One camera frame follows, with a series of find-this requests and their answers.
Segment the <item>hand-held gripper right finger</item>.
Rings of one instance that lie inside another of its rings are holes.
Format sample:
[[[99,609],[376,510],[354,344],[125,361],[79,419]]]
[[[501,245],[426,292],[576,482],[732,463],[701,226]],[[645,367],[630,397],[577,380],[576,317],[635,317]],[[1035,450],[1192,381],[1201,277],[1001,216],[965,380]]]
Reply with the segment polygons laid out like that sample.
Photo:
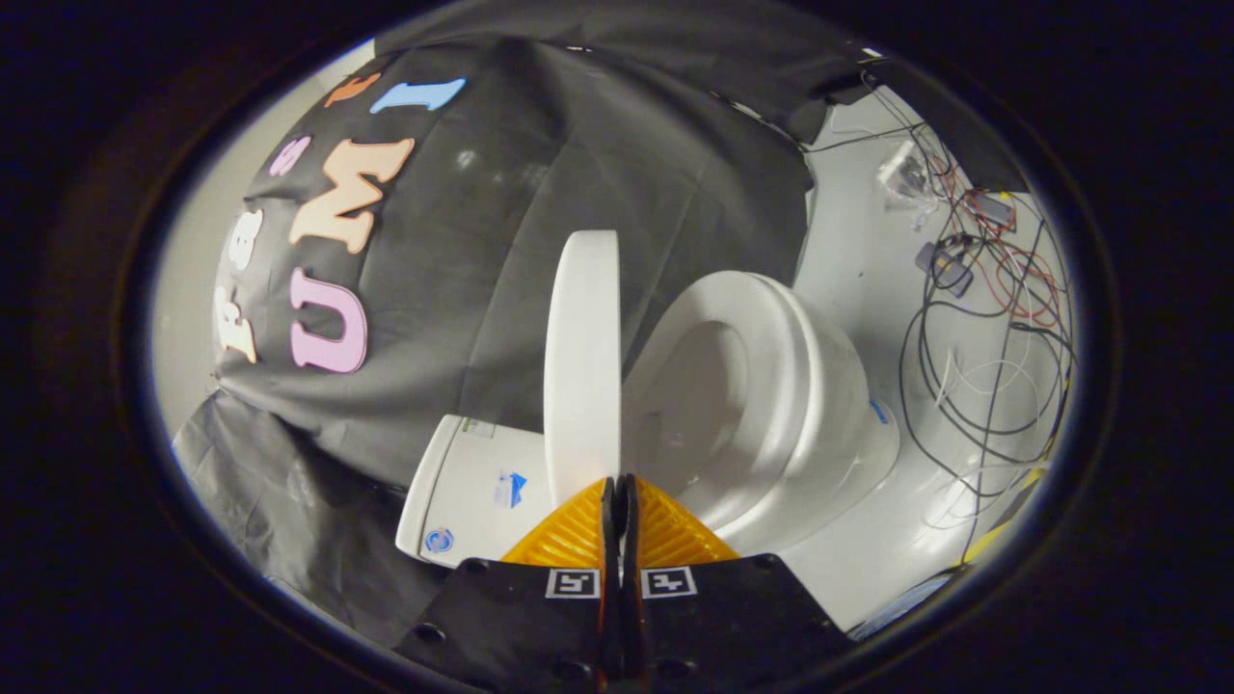
[[[622,682],[636,693],[763,693],[851,651],[774,553],[740,556],[673,496],[622,479]]]

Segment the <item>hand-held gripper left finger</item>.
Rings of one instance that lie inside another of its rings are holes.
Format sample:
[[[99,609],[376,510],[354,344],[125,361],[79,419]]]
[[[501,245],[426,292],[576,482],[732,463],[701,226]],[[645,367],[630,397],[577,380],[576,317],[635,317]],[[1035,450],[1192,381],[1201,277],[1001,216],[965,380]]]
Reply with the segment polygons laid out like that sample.
[[[603,693],[619,668],[616,491],[598,480],[503,559],[463,561],[397,653],[485,693]]]

